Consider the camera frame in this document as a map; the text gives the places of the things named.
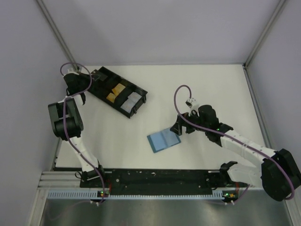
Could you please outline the blue card holder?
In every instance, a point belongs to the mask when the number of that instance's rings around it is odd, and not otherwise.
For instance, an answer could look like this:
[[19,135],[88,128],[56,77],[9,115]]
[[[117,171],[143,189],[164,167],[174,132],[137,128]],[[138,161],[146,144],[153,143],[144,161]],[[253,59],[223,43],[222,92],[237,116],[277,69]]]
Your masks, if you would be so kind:
[[158,153],[181,143],[179,136],[172,132],[170,128],[150,134],[147,136],[147,139],[154,153]]

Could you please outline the black credit card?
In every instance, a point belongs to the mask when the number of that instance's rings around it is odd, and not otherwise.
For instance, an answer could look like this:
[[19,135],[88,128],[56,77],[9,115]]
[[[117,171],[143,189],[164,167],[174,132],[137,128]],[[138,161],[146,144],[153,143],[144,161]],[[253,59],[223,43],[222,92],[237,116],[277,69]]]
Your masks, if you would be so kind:
[[92,78],[94,81],[104,82],[108,78],[108,76],[100,72],[99,70],[94,70],[92,71]]

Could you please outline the white credit card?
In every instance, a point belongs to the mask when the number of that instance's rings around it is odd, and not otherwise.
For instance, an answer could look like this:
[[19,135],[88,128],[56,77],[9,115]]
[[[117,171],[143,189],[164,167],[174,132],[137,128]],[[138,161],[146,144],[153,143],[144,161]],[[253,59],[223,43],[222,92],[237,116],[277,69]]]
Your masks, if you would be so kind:
[[133,101],[134,103],[137,103],[140,99],[142,98],[142,96],[136,92],[132,92],[129,96],[128,99]]

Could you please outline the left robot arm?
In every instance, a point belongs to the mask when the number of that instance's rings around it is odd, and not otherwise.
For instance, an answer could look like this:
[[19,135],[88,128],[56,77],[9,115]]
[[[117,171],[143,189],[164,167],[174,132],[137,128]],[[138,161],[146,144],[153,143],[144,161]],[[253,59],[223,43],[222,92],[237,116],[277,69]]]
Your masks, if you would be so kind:
[[68,142],[73,148],[81,164],[81,180],[87,182],[100,178],[103,182],[103,167],[86,147],[81,135],[84,124],[77,106],[77,103],[84,105],[86,102],[85,92],[92,85],[92,75],[68,72],[63,79],[67,85],[66,97],[60,102],[48,105],[52,131],[56,137]]

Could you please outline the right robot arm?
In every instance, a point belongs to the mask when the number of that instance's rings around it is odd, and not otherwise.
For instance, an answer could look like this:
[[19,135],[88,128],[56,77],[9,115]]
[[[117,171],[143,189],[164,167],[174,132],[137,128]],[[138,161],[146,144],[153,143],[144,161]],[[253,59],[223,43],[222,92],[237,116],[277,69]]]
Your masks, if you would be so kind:
[[202,131],[218,146],[233,151],[252,164],[251,167],[235,161],[225,163],[225,171],[231,181],[262,188],[274,200],[290,200],[301,185],[301,173],[292,156],[286,150],[279,151],[261,146],[238,134],[231,126],[221,123],[210,105],[179,114],[171,132],[182,135]]

